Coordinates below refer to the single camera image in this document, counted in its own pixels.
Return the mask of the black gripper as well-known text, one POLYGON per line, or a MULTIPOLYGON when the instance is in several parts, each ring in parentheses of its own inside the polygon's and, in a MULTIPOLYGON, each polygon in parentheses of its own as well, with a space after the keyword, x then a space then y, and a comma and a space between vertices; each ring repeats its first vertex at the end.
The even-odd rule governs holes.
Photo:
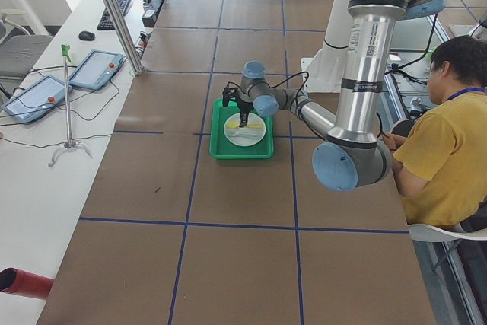
POLYGON ((253 103, 251 101, 242 100, 240 97, 237 98, 236 101, 240 110, 239 127, 243 128, 248 124, 248 115, 253 110, 253 103))

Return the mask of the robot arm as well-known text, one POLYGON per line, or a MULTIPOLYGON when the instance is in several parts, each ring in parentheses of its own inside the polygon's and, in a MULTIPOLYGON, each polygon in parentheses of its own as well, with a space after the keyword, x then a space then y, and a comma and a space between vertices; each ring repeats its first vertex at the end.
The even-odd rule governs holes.
POLYGON ((323 48, 308 73, 339 87, 335 113, 297 89, 275 89, 260 62, 243 67, 240 87, 225 88, 224 102, 234 100, 245 126, 251 111, 272 116, 288 110, 323 137, 313 154, 317 179, 335 191, 376 183, 388 175, 392 157, 373 130, 384 86, 395 23, 440 12, 446 0, 334 0, 323 48))

